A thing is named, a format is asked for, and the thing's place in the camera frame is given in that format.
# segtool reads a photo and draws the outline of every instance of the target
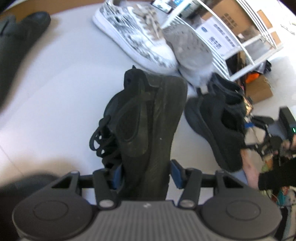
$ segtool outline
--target white and black patterned sneaker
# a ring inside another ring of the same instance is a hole
[[[214,72],[210,48],[185,24],[171,25],[163,35],[180,63],[181,75],[194,87],[205,86]]]
[[[152,6],[119,7],[113,0],[106,0],[93,21],[147,70],[158,74],[176,71],[178,63],[166,44]]]

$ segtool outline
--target floor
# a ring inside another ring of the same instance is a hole
[[[284,14],[275,18],[278,6],[271,2],[262,0],[262,9],[277,27]],[[103,167],[89,149],[89,139],[110,98],[123,89],[125,71],[137,64],[92,23],[97,8],[95,4],[53,15],[49,29],[23,61],[0,113],[0,184],[34,172],[90,174]],[[295,36],[281,27],[278,34],[285,48],[272,58],[267,75],[274,96],[254,106],[254,114],[274,118],[280,106],[296,105]],[[211,147],[184,116],[171,158],[205,173],[218,169]],[[259,168],[261,160],[254,159]],[[171,183],[167,198],[177,200],[180,193]],[[200,202],[211,195],[211,189],[202,190]],[[91,192],[86,197],[95,202]]]

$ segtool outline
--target black shoelace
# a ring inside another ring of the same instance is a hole
[[[102,163],[108,169],[121,163],[120,151],[115,135],[107,127],[110,119],[111,117],[107,115],[99,121],[99,127],[95,130],[89,141],[90,149],[96,151],[98,157],[103,158]],[[95,142],[99,144],[98,148],[95,148]]]

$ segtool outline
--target white shelf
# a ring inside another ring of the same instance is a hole
[[[207,42],[196,32],[196,34],[204,41],[204,43],[212,50],[213,53],[213,65],[215,66],[216,70],[219,72],[221,76],[224,78],[235,81],[239,79],[241,76],[245,75],[246,73],[254,70],[258,65],[260,65],[262,62],[266,61],[268,58],[270,58],[272,55],[274,55],[276,52],[281,50],[283,48],[283,45],[276,45],[273,37],[271,36],[271,33],[275,31],[274,28],[267,29],[266,25],[260,18],[257,12],[255,12],[249,4],[245,0],[236,0],[240,6],[244,9],[244,11],[248,14],[248,16],[251,18],[251,20],[254,22],[254,25],[259,30],[260,34],[247,40],[244,43],[241,43],[239,39],[233,34],[233,32],[229,29],[229,27],[201,0],[197,0],[201,6],[203,6],[206,10],[208,10],[213,17],[215,17],[221,25],[224,26],[224,28],[228,31],[228,34],[231,35],[236,44],[237,47],[234,47],[232,50],[230,50],[228,53],[224,54],[224,56],[221,56],[219,53],[217,53]],[[167,20],[163,23],[162,28],[165,28],[169,25],[173,24],[185,24],[188,25],[184,20],[178,17],[178,15],[190,4],[192,0],[184,0],[179,6],[177,6],[171,14],[167,17]],[[246,50],[246,47],[251,45],[252,43],[258,41],[259,39],[266,40],[271,48],[268,50],[265,54],[260,56],[257,59],[253,59],[250,55],[250,53]],[[239,70],[235,74],[230,76],[226,60],[230,58],[231,56],[237,54],[238,52],[243,51],[246,56],[246,61],[249,63],[247,66],[245,66],[243,69]]]

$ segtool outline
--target black shoe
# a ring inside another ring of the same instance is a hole
[[[235,172],[242,168],[244,119],[229,108],[223,96],[206,94],[190,98],[185,117],[191,128],[208,141],[222,169]]]
[[[242,116],[246,116],[247,109],[244,103],[243,90],[237,83],[223,79],[214,73],[207,86],[209,93],[222,93],[225,95],[225,102],[229,105],[229,108],[241,113]]]
[[[110,100],[90,140],[106,168],[122,163],[122,199],[165,200],[171,144],[186,97],[182,78],[135,68],[125,73],[124,90]]]
[[[26,53],[50,23],[47,12],[36,12],[16,23],[15,16],[0,22],[0,108]]]

